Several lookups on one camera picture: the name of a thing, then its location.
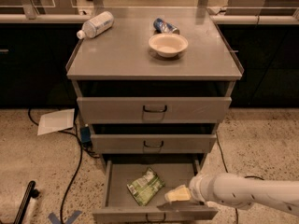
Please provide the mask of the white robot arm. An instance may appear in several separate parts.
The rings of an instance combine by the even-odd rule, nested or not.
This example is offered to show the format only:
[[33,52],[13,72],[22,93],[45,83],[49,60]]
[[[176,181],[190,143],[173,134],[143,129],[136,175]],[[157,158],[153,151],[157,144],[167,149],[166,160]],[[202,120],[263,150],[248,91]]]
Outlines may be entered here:
[[195,200],[247,209],[253,203],[299,216],[299,182],[249,179],[221,173],[196,175],[189,186],[180,185],[168,191],[167,202]]

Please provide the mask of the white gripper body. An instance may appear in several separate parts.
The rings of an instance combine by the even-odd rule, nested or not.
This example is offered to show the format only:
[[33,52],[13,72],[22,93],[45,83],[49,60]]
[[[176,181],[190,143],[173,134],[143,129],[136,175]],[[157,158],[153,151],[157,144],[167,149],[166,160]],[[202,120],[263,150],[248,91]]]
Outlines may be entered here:
[[189,184],[192,197],[198,202],[213,201],[212,175],[194,176]]

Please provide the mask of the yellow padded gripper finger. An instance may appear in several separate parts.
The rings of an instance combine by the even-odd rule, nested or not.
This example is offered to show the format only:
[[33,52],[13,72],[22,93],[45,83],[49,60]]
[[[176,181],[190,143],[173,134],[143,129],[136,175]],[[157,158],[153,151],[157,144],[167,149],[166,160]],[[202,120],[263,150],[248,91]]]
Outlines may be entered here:
[[181,185],[176,187],[175,189],[168,191],[164,195],[164,197],[169,203],[171,203],[171,202],[189,201],[192,195],[190,194],[189,189],[185,185]]

